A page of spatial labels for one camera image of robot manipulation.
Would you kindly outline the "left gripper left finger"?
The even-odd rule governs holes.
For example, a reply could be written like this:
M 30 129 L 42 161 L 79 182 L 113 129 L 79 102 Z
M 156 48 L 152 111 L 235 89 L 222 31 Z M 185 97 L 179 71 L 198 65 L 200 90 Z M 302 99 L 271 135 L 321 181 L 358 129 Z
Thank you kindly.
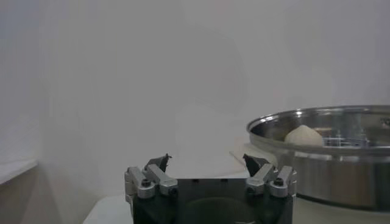
M 166 154 L 150 159 L 142 169 L 128 167 L 124 173 L 126 199 L 131 200 L 134 196 L 150 199 L 157 192 L 162 196 L 175 197 L 178 194 L 178 180 L 165 173 L 171 158 Z

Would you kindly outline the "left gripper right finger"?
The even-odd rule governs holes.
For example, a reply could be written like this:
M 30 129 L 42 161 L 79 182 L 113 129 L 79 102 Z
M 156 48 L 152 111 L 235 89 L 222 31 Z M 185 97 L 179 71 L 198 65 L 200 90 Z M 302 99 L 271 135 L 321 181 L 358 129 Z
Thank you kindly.
M 295 197 L 297 194 L 297 171 L 291 166 L 276 168 L 268 160 L 243 155 L 250 177 L 246 179 L 246 188 L 254 195 L 264 194 L 265 190 L 273 197 Z

